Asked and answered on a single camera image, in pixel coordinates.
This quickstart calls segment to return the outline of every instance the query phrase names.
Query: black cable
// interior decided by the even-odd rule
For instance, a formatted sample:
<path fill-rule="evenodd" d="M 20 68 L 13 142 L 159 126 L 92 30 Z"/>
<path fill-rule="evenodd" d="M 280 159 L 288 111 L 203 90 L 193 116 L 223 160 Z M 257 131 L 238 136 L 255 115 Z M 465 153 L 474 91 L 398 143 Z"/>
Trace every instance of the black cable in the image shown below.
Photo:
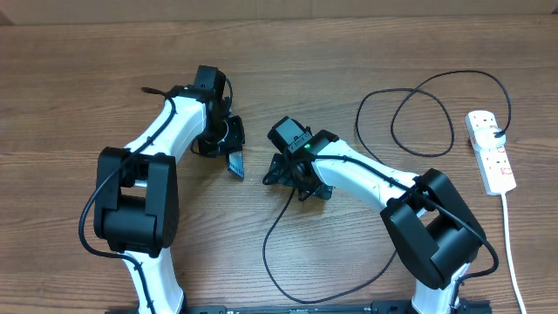
<path fill-rule="evenodd" d="M 450 119 L 450 115 L 446 110 L 446 107 L 444 106 L 444 104 L 434 95 L 432 95 L 429 92 L 425 92 L 420 90 L 419 88 L 426 84 L 427 82 L 435 79 L 435 78 L 439 78 L 441 76 L 445 76 L 445 75 L 450 75 L 450 74 L 455 74 L 455 73 L 478 73 L 478 74 L 482 74 L 482 75 L 486 75 L 488 76 L 490 79 L 493 79 L 496 83 L 498 83 L 498 85 L 500 86 L 501 90 L 504 92 L 504 95 L 506 96 L 506 102 L 507 102 L 507 123 L 506 126 L 500 131 L 497 132 L 494 136 L 495 137 L 500 137 L 502 135 L 504 135 L 507 131 L 507 129 L 509 128 L 509 124 L 512 120 L 512 100 L 509 98 L 509 94 L 507 93 L 506 87 L 504 87 L 504 85 L 500 82 L 499 79 L 497 79 L 494 75 L 490 74 L 490 73 L 486 73 L 483 71 L 477 71 L 477 70 L 458 70 L 458 71 L 451 71 L 451 72 L 444 72 L 444 73 L 440 73 L 437 75 L 434 75 L 430 78 L 428 78 L 427 80 L 425 80 L 424 82 L 420 83 L 417 87 L 415 88 L 392 88 L 392 89 L 385 89 L 385 90 L 380 90 L 380 91 L 375 91 L 375 92 L 371 92 L 368 95 L 366 95 L 364 97 L 364 99 L 361 101 L 360 106 L 358 107 L 358 111 L 357 111 L 357 118 L 355 120 L 355 128 L 357 130 L 357 137 L 358 140 L 360 141 L 360 144 L 363 145 L 364 149 L 366 149 L 366 151 L 368 153 L 370 153 L 372 155 L 372 157 L 374 157 L 378 162 L 382 163 L 383 162 L 366 146 L 366 144 L 364 144 L 364 141 L 362 139 L 362 137 L 360 136 L 360 130 L 358 129 L 358 119 L 360 116 L 360 111 L 364 105 L 364 102 L 372 95 L 375 94 L 379 94 L 382 92 L 410 92 L 405 99 L 403 99 L 403 101 L 401 102 L 401 104 L 399 105 L 398 109 L 395 111 L 395 114 L 393 115 L 393 118 L 391 119 L 391 125 L 390 125 L 390 132 L 391 132 L 391 137 L 393 138 L 393 140 L 395 141 L 395 143 L 401 147 L 402 149 L 404 149 L 406 152 L 416 155 L 416 156 L 420 156 L 420 157 L 439 157 L 439 156 L 443 156 L 447 153 L 449 153 L 452 150 L 453 147 L 453 143 L 455 141 L 455 134 L 453 131 L 453 124 L 452 124 L 452 120 Z M 395 125 L 395 119 L 398 117 L 399 111 L 401 110 L 401 108 L 403 107 L 403 105 L 407 102 L 407 100 L 409 100 L 409 98 L 414 95 L 415 93 L 422 93 L 426 96 L 431 97 L 432 99 L 436 100 L 440 106 L 440 108 L 442 108 L 442 110 L 444 111 L 444 114 L 446 115 L 447 118 L 447 122 L 449 124 L 450 127 L 450 132 L 452 134 L 452 139 L 450 141 L 450 145 L 449 147 L 442 153 L 437 153 L 437 154 L 422 154 L 419 152 L 415 152 L 413 150 L 411 150 L 410 148 L 406 147 L 403 143 L 401 143 L 398 139 L 398 137 L 395 135 L 395 131 L 394 131 L 394 125 Z"/>
<path fill-rule="evenodd" d="M 284 164 L 281 167 L 281 169 L 278 169 L 279 174 L 273 174 L 277 170 L 277 168 L 274 168 L 273 170 L 267 172 L 266 175 L 263 176 L 262 183 L 264 185 L 276 184 L 279 181 L 279 179 L 281 179 L 289 171 L 290 167 L 295 166 L 296 164 L 298 164 L 300 162 L 303 162 L 303 161 L 307 161 L 307 160 L 308 160 L 308 158 L 299 158 L 299 159 L 296 159 L 296 160 L 291 160 L 288 163 Z M 274 279 L 273 275 L 271 274 L 271 271 L 269 270 L 268 261 L 267 261 L 266 256 L 265 256 L 265 249 L 266 249 L 266 245 L 268 243 L 269 236 L 271 236 L 271 232 L 273 232 L 277 223 L 279 222 L 279 220 L 281 220 L 281 217 L 283 216 L 283 214 L 287 210 L 287 207 L 289 206 L 290 201 L 293 198 L 295 190 L 296 189 L 293 188 L 292 192 L 290 193 L 289 199 L 287 200 L 287 203 L 285 204 L 285 207 L 281 211 L 281 214 L 279 214 L 279 216 L 277 216 L 276 221 L 273 223 L 273 225 L 269 229 L 268 233 L 265 235 L 265 239 L 263 240 L 263 246 L 262 246 L 263 265 L 265 266 L 265 270 L 268 272 L 269 279 L 271 279 L 271 282 L 273 282 L 275 287 L 285 297 L 287 297 L 288 299 L 290 299 L 292 301 L 298 302 L 299 304 L 318 304 L 318 303 L 321 303 L 321 302 L 330 301 L 330 300 L 333 300 L 335 298 L 343 297 L 343 296 L 346 296 L 350 293 L 361 290 L 362 288 L 374 283 L 378 278 L 380 278 L 387 271 L 387 269 L 390 267 L 391 263 L 393 262 L 393 259 L 395 258 L 395 256 L 398 253 L 396 250 L 393 252 L 393 254 L 391 254 L 390 260 L 387 262 L 387 264 L 372 279 L 370 279 L 369 281 L 367 281 L 365 283 L 362 283 L 362 284 L 358 285 L 355 288 L 347 290 L 345 292 L 337 293 L 336 295 L 333 295 L 333 296 L 330 296 L 330 297 L 324 297 L 324 298 L 317 299 L 317 300 L 301 300 L 299 298 L 292 297 L 289 293 L 287 293 L 285 290 L 283 290 L 281 288 L 281 286 L 279 286 L 279 283 L 277 283 L 277 281 Z M 303 199 L 304 200 L 308 199 L 308 197 L 310 195 L 312 195 L 312 193 L 308 193 L 308 195 L 306 195 L 306 197 L 303 198 Z"/>
<path fill-rule="evenodd" d="M 401 105 L 399 105 L 398 110 L 395 112 L 395 115 L 393 116 L 393 119 L 391 120 L 391 136 L 393 138 L 393 140 L 395 140 L 395 142 L 399 145 L 399 147 L 403 148 L 405 151 L 417 155 L 417 156 L 421 156 L 421 157 L 439 157 L 439 156 L 443 156 L 447 153 L 449 153 L 452 150 L 453 147 L 453 143 L 455 142 L 455 132 L 453 131 L 453 123 L 452 123 L 452 119 L 450 118 L 450 114 L 447 112 L 446 107 L 444 106 L 444 104 L 442 103 L 442 101 L 440 99 L 438 99 L 436 96 L 432 95 L 429 92 L 425 92 L 423 90 L 419 90 L 416 88 L 390 88 L 390 89 L 384 89 L 384 90 L 379 90 L 379 91 L 375 91 L 375 92 L 371 92 L 368 95 L 366 95 L 366 97 L 363 98 L 363 100 L 360 102 L 360 106 L 358 107 L 357 110 L 357 118 L 355 119 L 355 129 L 357 130 L 357 137 L 358 140 L 360 141 L 360 144 L 362 144 L 362 146 L 364 147 L 364 149 L 370 154 L 372 155 L 372 157 L 374 157 L 379 163 L 384 164 L 383 161 L 381 161 L 367 146 L 366 144 L 364 144 L 363 138 L 360 136 L 360 130 L 358 129 L 358 119 L 360 118 L 360 111 L 363 108 L 364 102 L 366 102 L 366 100 L 372 96 L 372 95 L 376 95 L 382 92 L 418 92 L 421 94 L 424 94 L 426 96 L 429 96 L 430 98 L 436 100 L 440 106 L 440 108 L 442 108 L 442 110 L 444 111 L 444 114 L 446 115 L 447 118 L 447 123 L 449 124 L 450 127 L 450 133 L 452 134 L 452 139 L 450 141 L 450 145 L 449 147 L 442 153 L 438 153 L 438 154 L 422 154 L 422 153 L 417 153 L 412 151 L 411 149 L 405 147 L 403 144 L 401 144 L 401 142 L 399 142 L 397 136 L 395 135 L 395 133 L 393 132 L 393 123 L 395 122 L 395 118 L 398 116 L 399 113 L 399 109 L 401 109 L 401 106 L 403 106 L 403 103 L 401 103 Z"/>
<path fill-rule="evenodd" d="M 139 273 L 139 279 L 141 280 L 141 286 L 142 286 L 143 291 L 144 291 L 145 296 L 146 296 L 147 307 L 149 307 L 152 314 L 156 314 L 155 313 L 155 308 L 153 306 L 153 300 L 151 299 L 151 297 L 149 295 L 149 290 L 147 289 L 147 280 L 146 280 L 146 276 L 143 272 L 143 269 L 141 268 L 141 263 L 139 263 L 135 258 L 133 258 L 131 256 L 127 256 L 127 255 L 123 255 L 123 254 L 115 254 L 115 253 L 110 253 L 110 252 L 103 252 L 103 251 L 99 251 L 99 250 L 94 249 L 91 245 L 89 245 L 89 243 L 85 239 L 85 232 L 84 232 L 84 230 L 85 230 L 85 218 L 87 218 L 87 214 L 89 213 L 89 209 L 91 209 L 92 204 L 95 202 L 95 200 L 97 199 L 97 196 L 99 196 L 100 191 L 105 187 L 106 183 L 114 175 L 118 174 L 122 169 L 124 169 L 124 167 L 127 166 L 144 149 L 149 147 L 155 141 L 155 139 L 163 132 L 163 130 L 165 130 L 165 128 L 169 125 L 169 123 L 173 119 L 173 116 L 176 114 L 176 105 L 173 101 L 173 98 L 170 97 L 166 92 L 162 92 L 162 91 L 159 91 L 159 90 L 156 90 L 156 89 L 153 89 L 153 88 L 149 88 L 149 87 L 142 87 L 141 91 L 163 95 L 165 97 L 165 100 L 169 100 L 169 102 L 171 103 L 171 106 L 172 106 L 171 112 L 168 115 L 168 118 L 165 120 L 165 122 L 163 122 L 163 124 L 157 129 L 157 131 L 155 131 L 155 133 L 153 133 L 153 135 L 148 137 L 146 142 L 143 145 L 141 145 L 138 149 L 133 151 L 133 153 L 131 153 L 128 157 L 126 157 L 120 163 L 120 165 L 116 169 L 114 169 L 101 184 L 99 184 L 97 189 L 95 189 L 95 191 L 89 197 L 89 200 L 85 204 L 84 210 L 81 213 L 81 217 L 79 218 L 78 234 L 79 234 L 79 240 L 81 241 L 81 244 L 84 246 L 84 248 L 89 253 L 91 253 L 95 256 L 101 256 L 101 257 L 106 257 L 106 258 L 123 259 L 123 260 L 127 260 L 128 262 L 133 264 L 134 269 L 137 270 L 138 273 Z"/>

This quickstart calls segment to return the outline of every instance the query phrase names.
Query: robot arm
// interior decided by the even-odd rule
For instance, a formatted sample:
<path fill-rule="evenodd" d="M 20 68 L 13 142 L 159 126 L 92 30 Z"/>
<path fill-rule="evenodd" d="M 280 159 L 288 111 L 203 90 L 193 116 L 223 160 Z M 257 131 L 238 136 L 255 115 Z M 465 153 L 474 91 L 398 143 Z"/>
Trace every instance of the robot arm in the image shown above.
<path fill-rule="evenodd" d="M 174 274 L 170 252 L 179 221 L 176 164 L 190 143 L 198 140 L 199 155 L 227 155 L 228 169 L 243 178 L 242 120 L 233 116 L 232 100 L 222 98 L 225 75 L 201 65 L 193 85 L 176 86 L 172 98 L 175 113 L 165 129 L 100 190 L 95 201 L 94 229 L 112 251 L 133 257 L 142 266 L 152 300 L 146 300 L 139 272 L 127 260 L 139 298 L 139 314 L 177 314 L 186 308 L 184 293 Z M 125 148 L 107 147 L 99 156 L 97 182 L 104 181 L 131 152 L 143 146 L 173 110 L 169 99 L 159 117 Z M 130 196 L 122 188 L 146 188 L 146 197 Z"/>
<path fill-rule="evenodd" d="M 419 176 L 382 165 L 357 153 L 335 134 L 322 130 L 313 135 L 309 127 L 285 117 L 273 126 L 268 138 L 282 152 L 272 161 L 276 178 L 287 168 L 290 180 L 278 180 L 301 195 L 329 199 L 331 187 L 342 188 L 376 209 L 405 267 L 417 278 L 412 307 L 419 314 L 448 314 L 455 281 L 477 256 L 479 239 L 446 215 L 428 226 L 419 216 L 434 208 L 415 197 L 427 195 L 448 212 L 486 237 L 453 184 L 441 172 L 430 169 Z M 358 165 L 375 168 L 384 178 Z M 415 193 L 393 186 L 385 177 Z"/>

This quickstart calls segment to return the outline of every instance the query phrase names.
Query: power strip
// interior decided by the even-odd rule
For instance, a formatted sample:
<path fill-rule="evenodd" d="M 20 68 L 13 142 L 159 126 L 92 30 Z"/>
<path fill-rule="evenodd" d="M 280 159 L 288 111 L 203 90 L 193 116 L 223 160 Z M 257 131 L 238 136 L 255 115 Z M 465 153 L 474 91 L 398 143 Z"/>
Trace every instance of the power strip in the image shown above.
<path fill-rule="evenodd" d="M 517 185 L 503 145 L 505 139 L 494 142 L 493 146 L 489 142 L 491 139 L 486 139 L 500 130 L 494 114 L 483 110 L 473 111 L 465 117 L 465 123 L 487 194 L 501 195 L 514 189 Z"/>
<path fill-rule="evenodd" d="M 512 166 L 509 164 L 506 149 L 506 135 L 499 138 L 495 133 L 501 131 L 496 124 L 496 117 L 488 111 L 473 111 L 465 117 L 469 139 L 473 146 L 474 155 L 479 163 L 480 176 L 488 195 L 501 195 L 504 213 L 504 236 L 506 240 L 506 256 L 509 272 L 514 287 L 515 296 L 520 306 L 521 314 L 527 314 L 520 288 L 515 278 L 514 260 L 512 259 L 512 245 L 509 236 L 507 217 L 506 192 L 514 189 L 515 184 Z"/>

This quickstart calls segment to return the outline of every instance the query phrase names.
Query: white power cable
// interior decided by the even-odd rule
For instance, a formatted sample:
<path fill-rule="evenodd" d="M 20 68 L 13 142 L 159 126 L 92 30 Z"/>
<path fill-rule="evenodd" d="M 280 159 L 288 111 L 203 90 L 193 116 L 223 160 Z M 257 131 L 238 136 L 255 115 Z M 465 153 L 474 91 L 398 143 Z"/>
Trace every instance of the white power cable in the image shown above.
<path fill-rule="evenodd" d="M 527 310 L 525 309 L 525 304 L 523 303 L 523 298 L 521 297 L 520 288 L 518 287 L 517 280 L 515 279 L 514 260 L 512 259 L 512 246 L 509 241 L 509 223 L 507 218 L 506 193 L 502 193 L 501 197 L 502 197 L 502 209 L 504 211 L 504 236 L 506 238 L 506 255 L 507 255 L 507 264 L 509 265 L 509 274 L 512 277 L 512 285 L 514 287 L 515 296 L 517 297 L 517 302 L 520 304 L 521 314 L 527 314 Z"/>

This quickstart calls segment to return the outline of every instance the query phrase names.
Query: black bracket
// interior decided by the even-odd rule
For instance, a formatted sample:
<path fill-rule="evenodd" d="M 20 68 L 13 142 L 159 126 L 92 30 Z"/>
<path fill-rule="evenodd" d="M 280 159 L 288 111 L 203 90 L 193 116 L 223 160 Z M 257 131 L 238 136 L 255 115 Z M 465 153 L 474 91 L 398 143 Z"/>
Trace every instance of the black bracket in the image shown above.
<path fill-rule="evenodd" d="M 303 160 L 319 153 L 329 143 L 339 139 L 335 134 L 322 130 L 313 135 L 309 127 L 303 127 L 298 121 L 284 117 L 271 128 L 268 139 L 281 152 L 273 156 L 269 166 L 276 184 L 298 189 L 299 201 L 312 195 L 324 200 L 331 198 L 333 187 L 320 181 L 310 161 L 296 164 L 291 164 L 291 161 Z"/>
<path fill-rule="evenodd" d="M 216 67 L 200 65 L 194 83 L 179 93 L 206 104 L 208 123 L 197 139 L 198 154 L 204 157 L 239 152 L 245 142 L 241 117 L 231 113 L 231 98 L 222 98 L 226 81 Z"/>
<path fill-rule="evenodd" d="M 428 193 L 430 199 L 486 237 L 447 176 L 430 169 L 414 180 L 416 192 Z M 428 288 L 444 289 L 464 263 L 476 258 L 481 242 L 443 213 L 425 226 L 417 217 L 422 208 L 434 210 L 415 194 L 405 193 L 390 199 L 380 215 L 405 267 Z"/>
<path fill-rule="evenodd" d="M 129 155 L 124 148 L 105 148 L 99 155 L 97 186 Z M 123 195 L 121 188 L 133 187 L 136 180 L 147 182 L 146 197 Z M 156 257 L 173 242 L 178 220 L 174 157 L 139 154 L 100 190 L 93 226 L 113 251 L 129 249 Z"/>

